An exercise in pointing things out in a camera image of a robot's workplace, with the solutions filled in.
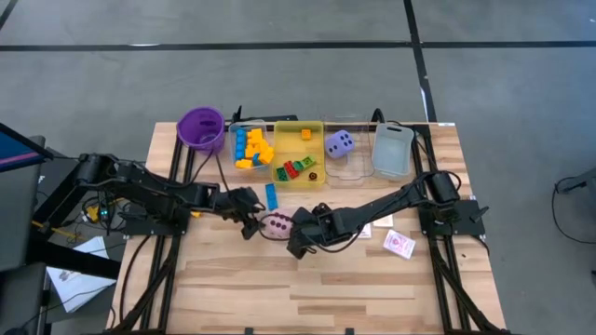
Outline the purple foam dice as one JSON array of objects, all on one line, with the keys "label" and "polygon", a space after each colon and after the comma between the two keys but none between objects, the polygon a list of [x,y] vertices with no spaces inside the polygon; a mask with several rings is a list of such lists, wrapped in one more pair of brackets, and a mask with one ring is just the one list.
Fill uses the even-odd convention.
[{"label": "purple foam dice", "polygon": [[343,129],[331,134],[325,140],[325,152],[332,159],[344,157],[354,148],[355,141],[352,135]]}]

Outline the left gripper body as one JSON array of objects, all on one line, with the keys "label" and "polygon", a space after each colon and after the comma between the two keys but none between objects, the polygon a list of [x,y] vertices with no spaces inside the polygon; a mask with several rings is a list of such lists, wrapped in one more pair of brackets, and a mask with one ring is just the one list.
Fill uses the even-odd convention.
[{"label": "left gripper body", "polygon": [[234,222],[253,219],[252,201],[258,195],[250,187],[240,187],[217,196],[217,214]]}]

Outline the black frame cross bar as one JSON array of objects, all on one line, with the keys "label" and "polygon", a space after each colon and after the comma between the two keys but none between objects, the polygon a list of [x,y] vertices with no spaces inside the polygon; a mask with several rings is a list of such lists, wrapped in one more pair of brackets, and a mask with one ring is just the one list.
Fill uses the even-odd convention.
[{"label": "black frame cross bar", "polygon": [[232,117],[229,119],[230,123],[238,123],[238,122],[250,122],[255,120],[262,120],[264,122],[277,122],[277,121],[298,121],[298,116],[296,114],[286,114],[286,115],[272,115],[272,116],[242,116],[242,106],[237,108],[237,111],[232,114]]}]

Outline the dark grey cabinet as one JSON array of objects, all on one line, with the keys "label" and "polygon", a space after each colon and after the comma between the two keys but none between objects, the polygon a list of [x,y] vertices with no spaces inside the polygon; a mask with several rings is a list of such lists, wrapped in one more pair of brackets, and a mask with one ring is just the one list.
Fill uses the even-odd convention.
[{"label": "dark grey cabinet", "polygon": [[38,335],[46,268],[26,261],[39,166],[0,173],[0,335]]}]

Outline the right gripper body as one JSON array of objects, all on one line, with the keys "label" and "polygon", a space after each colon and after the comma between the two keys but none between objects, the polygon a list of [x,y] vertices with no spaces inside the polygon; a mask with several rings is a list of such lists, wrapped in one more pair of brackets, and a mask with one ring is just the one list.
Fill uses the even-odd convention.
[{"label": "right gripper body", "polygon": [[341,216],[324,203],[311,211],[312,217],[305,227],[305,238],[318,247],[332,247],[353,237],[344,226]]}]

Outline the blue screen monitor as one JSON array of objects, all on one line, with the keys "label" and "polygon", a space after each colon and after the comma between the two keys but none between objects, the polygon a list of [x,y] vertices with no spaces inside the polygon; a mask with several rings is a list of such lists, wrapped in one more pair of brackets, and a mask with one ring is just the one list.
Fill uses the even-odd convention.
[{"label": "blue screen monitor", "polygon": [[0,123],[0,172],[39,165],[54,159],[54,155]]}]

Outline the purple plastic bucket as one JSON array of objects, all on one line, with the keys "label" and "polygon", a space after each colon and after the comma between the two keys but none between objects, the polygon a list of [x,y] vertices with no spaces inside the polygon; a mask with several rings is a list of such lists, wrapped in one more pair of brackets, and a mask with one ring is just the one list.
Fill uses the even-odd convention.
[{"label": "purple plastic bucket", "polygon": [[177,135],[183,144],[195,151],[217,154],[224,147],[224,116],[215,108],[197,107],[178,121]]}]

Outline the yellow translucent plastic bin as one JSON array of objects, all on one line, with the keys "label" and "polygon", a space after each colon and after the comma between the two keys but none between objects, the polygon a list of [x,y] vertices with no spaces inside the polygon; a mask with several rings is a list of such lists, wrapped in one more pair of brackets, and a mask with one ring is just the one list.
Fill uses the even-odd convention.
[{"label": "yellow translucent plastic bin", "polygon": [[[301,130],[307,128],[312,132],[312,139],[303,141]],[[321,121],[278,121],[274,124],[274,157],[271,166],[273,183],[281,188],[306,189],[318,188],[323,185],[326,178],[325,153],[324,153],[324,126]],[[316,160],[316,164],[304,171],[299,171],[299,176],[287,181],[279,181],[276,168],[284,168],[287,161],[301,161],[308,155]],[[318,179],[310,181],[308,175],[316,172]]]}]

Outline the large clear plastic bin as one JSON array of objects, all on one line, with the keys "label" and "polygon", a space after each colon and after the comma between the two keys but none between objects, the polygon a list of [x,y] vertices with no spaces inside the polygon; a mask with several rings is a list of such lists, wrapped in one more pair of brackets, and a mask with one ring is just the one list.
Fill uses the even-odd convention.
[{"label": "large clear plastic bin", "polygon": [[[347,115],[326,117],[323,126],[327,183],[338,188],[362,185],[373,174],[370,123],[359,120],[355,115]],[[332,159],[325,152],[325,140],[342,129],[352,135],[355,148],[344,157]]]}]

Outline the pink foam dice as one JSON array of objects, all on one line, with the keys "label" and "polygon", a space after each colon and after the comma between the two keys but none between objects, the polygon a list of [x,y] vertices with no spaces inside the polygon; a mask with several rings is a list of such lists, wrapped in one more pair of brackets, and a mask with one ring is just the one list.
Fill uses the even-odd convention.
[{"label": "pink foam dice", "polygon": [[291,235],[293,211],[278,208],[261,218],[261,232],[269,238],[287,240]]}]

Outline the black aluminium frame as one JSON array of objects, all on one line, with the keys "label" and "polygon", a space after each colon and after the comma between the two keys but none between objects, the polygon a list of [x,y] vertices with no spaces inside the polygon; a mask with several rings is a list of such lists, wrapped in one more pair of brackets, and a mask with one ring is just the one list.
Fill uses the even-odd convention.
[{"label": "black aluminium frame", "polygon": [[445,335],[510,335],[509,330],[492,323],[467,294],[455,253],[456,236],[469,236],[485,244],[482,216],[487,211],[472,196],[446,209],[418,209],[421,231],[429,246]]},{"label": "black aluminium frame", "polygon": [[[171,180],[190,181],[195,154],[174,122],[155,124],[146,166]],[[121,270],[102,335],[166,335],[182,236],[134,235],[126,239]]]}]

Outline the large blue toy brick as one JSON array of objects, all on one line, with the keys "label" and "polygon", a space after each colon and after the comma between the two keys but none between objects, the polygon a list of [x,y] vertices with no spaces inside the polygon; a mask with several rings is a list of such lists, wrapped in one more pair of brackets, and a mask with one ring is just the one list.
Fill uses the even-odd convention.
[{"label": "large blue toy brick", "polygon": [[242,160],[245,158],[245,151],[247,147],[247,132],[244,128],[236,130],[236,144],[235,144],[235,159]]}]

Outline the small clear plastic bin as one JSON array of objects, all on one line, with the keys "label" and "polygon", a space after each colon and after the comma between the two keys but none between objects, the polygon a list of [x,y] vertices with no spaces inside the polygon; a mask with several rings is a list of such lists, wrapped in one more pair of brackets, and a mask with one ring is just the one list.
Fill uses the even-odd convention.
[{"label": "small clear plastic bin", "polygon": [[[238,122],[238,123],[234,123],[228,129],[229,130],[229,144],[230,144],[231,159],[232,159],[232,163],[234,164],[234,166],[235,166],[235,163],[237,161],[235,159],[236,130],[239,129],[239,128],[241,128],[241,127],[244,128],[246,130],[246,132],[248,132],[248,131],[250,131],[251,129],[254,129],[254,128],[260,128],[263,131],[263,136],[264,136],[264,140],[260,142],[261,147],[262,147],[262,150],[266,149],[267,147],[272,147],[273,148],[273,145],[272,145],[271,141],[268,139],[268,136],[267,136],[266,122],[264,122],[262,120],[255,120],[255,121],[250,121],[250,122]],[[241,170],[255,170],[255,169],[264,169],[268,165],[262,165],[261,164],[260,166],[258,166],[258,167],[252,167],[251,169],[241,169],[241,168],[237,168],[236,166],[235,166],[235,168],[236,169],[241,169]]]}]

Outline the white paper sheets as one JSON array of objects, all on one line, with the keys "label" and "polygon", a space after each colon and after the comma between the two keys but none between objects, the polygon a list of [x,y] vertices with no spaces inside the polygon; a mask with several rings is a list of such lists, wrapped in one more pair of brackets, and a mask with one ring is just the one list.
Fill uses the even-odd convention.
[{"label": "white paper sheets", "polygon": [[[109,258],[104,239],[101,236],[93,237],[75,247],[74,250],[91,253],[105,259]],[[83,275],[54,267],[48,267],[47,274],[60,297],[62,307],[66,313],[75,312],[116,282],[115,279]]]}]

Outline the white frosted plastic bin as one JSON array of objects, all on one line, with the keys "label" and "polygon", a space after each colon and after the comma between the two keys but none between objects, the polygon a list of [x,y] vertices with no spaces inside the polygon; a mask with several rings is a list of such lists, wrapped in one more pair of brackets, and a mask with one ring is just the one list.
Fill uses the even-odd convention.
[{"label": "white frosted plastic bin", "polygon": [[372,166],[377,177],[399,180],[410,174],[413,137],[407,127],[387,123],[376,127]]}]

